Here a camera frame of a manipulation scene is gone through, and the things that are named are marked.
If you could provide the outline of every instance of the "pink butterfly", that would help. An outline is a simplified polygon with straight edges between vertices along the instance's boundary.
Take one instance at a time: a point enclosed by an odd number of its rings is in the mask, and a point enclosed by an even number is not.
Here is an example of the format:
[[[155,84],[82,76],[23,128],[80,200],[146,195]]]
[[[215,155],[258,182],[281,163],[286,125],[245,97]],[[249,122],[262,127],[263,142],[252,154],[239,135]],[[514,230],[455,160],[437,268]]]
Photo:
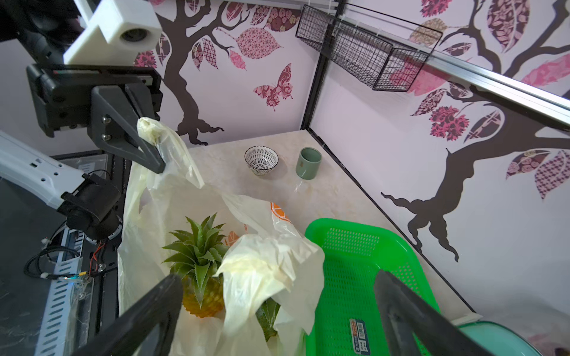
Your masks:
[[[291,63],[285,66],[285,69],[281,72],[279,80],[277,81],[277,87],[262,85],[253,89],[253,92],[259,95],[262,99],[267,98],[267,106],[273,107],[273,111],[275,111],[275,107],[279,104],[279,95],[281,95],[283,99],[291,96],[293,85],[289,83],[290,80]]]

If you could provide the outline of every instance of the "countertop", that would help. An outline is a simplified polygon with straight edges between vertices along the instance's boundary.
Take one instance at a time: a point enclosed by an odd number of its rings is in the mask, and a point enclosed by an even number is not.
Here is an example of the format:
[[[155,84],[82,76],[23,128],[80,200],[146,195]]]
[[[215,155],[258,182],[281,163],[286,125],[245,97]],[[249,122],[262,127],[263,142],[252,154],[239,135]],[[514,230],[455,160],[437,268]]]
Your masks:
[[[257,145],[270,147],[279,156],[277,167],[262,177],[249,170],[243,156],[249,147]],[[295,173],[299,152],[304,147],[313,147],[323,155],[319,172],[310,181],[299,178]],[[189,151],[206,183],[227,193],[244,194],[278,204],[301,233],[316,219],[332,218],[382,227],[401,236],[306,130],[193,147]],[[471,313],[423,257],[416,255],[441,314],[448,320],[455,320]]]

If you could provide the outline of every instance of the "plastic bag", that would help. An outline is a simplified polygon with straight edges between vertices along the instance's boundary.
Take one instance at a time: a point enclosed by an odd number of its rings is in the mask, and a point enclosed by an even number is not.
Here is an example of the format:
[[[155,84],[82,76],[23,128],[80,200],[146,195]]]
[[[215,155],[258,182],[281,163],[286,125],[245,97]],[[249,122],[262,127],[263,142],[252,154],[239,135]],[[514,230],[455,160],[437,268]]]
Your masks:
[[[216,224],[225,223],[223,233],[241,236],[218,270],[224,276],[225,317],[199,318],[182,308],[170,354],[298,354],[303,330],[312,330],[324,286],[322,249],[301,236],[276,204],[205,184],[170,128],[145,117],[137,128],[158,148],[166,166],[161,174],[137,163],[131,167],[118,250],[121,313],[169,273],[169,264],[162,261],[170,252],[161,248],[175,240],[169,231],[188,230],[186,216],[201,221],[217,212]],[[281,308],[274,324],[278,339],[266,343],[255,312],[269,297]]]

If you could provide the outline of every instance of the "sticker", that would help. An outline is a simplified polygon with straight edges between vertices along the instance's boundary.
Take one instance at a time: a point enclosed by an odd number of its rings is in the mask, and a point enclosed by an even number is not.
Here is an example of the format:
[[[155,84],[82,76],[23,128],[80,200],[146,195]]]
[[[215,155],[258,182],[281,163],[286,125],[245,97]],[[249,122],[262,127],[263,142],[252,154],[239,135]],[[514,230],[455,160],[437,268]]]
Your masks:
[[[351,319],[352,349],[357,355],[370,355],[370,345],[364,321]]]

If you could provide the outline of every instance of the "teal plastic lid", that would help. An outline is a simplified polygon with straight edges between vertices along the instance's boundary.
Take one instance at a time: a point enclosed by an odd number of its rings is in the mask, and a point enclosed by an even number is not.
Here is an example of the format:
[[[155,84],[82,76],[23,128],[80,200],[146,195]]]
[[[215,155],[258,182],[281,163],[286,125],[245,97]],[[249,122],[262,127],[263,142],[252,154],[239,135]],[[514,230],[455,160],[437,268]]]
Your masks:
[[[541,356],[522,337],[494,322],[478,321],[459,329],[496,356]]]

